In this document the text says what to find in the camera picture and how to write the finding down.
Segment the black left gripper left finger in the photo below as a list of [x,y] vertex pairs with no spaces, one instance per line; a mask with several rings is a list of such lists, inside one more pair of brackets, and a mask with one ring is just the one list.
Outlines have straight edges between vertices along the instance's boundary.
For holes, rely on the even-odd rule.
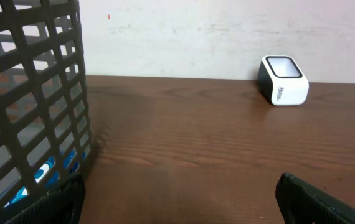
[[42,194],[28,195],[0,209],[0,224],[78,224],[85,194],[82,175],[73,173],[68,179],[51,185]]

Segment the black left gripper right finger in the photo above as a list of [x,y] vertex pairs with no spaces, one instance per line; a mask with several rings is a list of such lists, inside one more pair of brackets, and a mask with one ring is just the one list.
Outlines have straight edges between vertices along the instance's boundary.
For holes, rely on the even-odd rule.
[[355,224],[355,208],[290,173],[283,173],[275,198],[286,224]]

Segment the blue Oreo cookie pack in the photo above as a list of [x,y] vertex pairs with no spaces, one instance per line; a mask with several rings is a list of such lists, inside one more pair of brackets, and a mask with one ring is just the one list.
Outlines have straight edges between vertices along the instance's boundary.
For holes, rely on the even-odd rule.
[[[75,148],[72,149],[72,151],[68,154],[68,156],[65,158],[63,162],[63,167],[67,168],[67,166],[71,163],[72,159],[77,155],[77,151]],[[55,159],[53,156],[50,156],[45,163],[42,164],[42,166],[37,170],[37,172],[34,175],[35,181],[37,184],[45,177],[46,174],[49,173],[51,168],[53,168],[55,164]],[[75,172],[77,168],[79,167],[79,163],[76,162],[73,167],[69,170],[69,174]],[[13,169],[8,176],[11,178],[11,180],[6,180],[6,177],[4,180],[2,180],[4,183],[0,183],[0,199],[3,197],[9,190],[10,188],[19,180],[19,176],[17,174],[17,170]],[[59,179],[59,173],[55,172],[52,177],[49,179],[49,181],[46,183],[46,187],[56,183]],[[10,204],[13,204],[22,198],[28,196],[28,191],[25,186],[21,187],[20,190],[17,191],[17,193],[11,197],[11,199],[5,204],[4,207],[9,206]]]

